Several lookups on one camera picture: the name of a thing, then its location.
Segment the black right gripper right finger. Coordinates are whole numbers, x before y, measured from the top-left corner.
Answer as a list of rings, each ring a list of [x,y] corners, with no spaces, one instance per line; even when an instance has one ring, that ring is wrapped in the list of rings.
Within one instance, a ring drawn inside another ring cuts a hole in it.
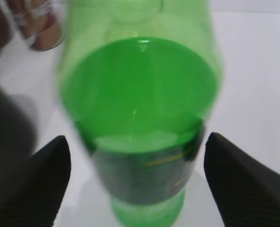
[[[280,227],[280,174],[219,133],[205,147],[204,172],[226,227]]]

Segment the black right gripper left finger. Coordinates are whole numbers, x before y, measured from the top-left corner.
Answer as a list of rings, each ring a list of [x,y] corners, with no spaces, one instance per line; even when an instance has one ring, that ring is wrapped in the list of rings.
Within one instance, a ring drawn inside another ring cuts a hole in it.
[[[0,176],[0,227],[52,227],[71,173],[65,136]]]

